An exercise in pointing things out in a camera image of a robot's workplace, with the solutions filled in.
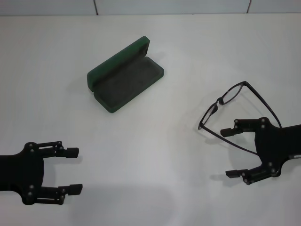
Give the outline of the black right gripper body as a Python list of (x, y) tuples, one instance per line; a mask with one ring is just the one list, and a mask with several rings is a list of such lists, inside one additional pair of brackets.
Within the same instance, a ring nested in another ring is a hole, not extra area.
[(254, 141), (263, 168), (272, 177), (280, 176), (286, 161), (301, 159), (301, 125), (279, 128), (260, 118)]

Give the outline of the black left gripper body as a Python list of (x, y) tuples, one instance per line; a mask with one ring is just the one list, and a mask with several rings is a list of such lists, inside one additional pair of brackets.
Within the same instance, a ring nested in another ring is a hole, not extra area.
[(0, 192), (19, 194), (23, 204), (34, 204), (44, 177), (44, 161), (39, 146), (29, 142), (14, 155), (0, 155)]

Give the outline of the black glasses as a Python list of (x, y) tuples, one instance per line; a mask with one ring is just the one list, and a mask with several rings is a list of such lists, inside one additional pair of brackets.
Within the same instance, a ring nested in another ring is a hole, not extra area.
[(252, 153), (252, 154), (258, 156), (258, 154), (256, 152), (250, 151), (248, 149), (245, 149), (241, 146), (234, 144), (233, 142), (223, 138), (222, 136), (218, 135), (217, 133), (213, 132), (212, 130), (208, 129), (205, 126), (205, 124), (207, 123), (209, 118), (218, 111), (218, 105), (224, 106), (224, 105), (228, 104), (229, 102), (231, 102), (241, 92), (243, 87), (247, 87), (251, 92), (253, 92), (253, 94), (264, 104), (264, 106), (273, 115), (273, 117), (276, 119), (279, 127), (281, 128), (282, 125), (280, 123), (280, 120), (278, 119), (278, 117), (276, 116), (274, 111), (271, 109), (271, 107), (268, 105), (268, 103), (247, 81), (242, 81), (242, 82), (239, 82), (239, 83), (235, 84), (234, 86), (232, 86), (221, 97), (219, 97), (215, 102), (213, 102), (213, 104), (207, 109), (207, 111), (204, 113), (202, 119), (200, 120), (200, 122), (198, 124), (198, 130), (203, 129), (203, 130), (207, 131), (208, 133), (210, 133), (211, 135), (219, 138), (220, 140), (222, 140), (238, 149), (241, 149), (243, 151), (246, 151), (248, 153)]

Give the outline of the green glasses case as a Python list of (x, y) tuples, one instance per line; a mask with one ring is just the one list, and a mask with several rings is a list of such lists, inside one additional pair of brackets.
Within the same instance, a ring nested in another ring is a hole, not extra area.
[(108, 112), (114, 113), (164, 76), (147, 55), (150, 40), (142, 36), (87, 73), (87, 86)]

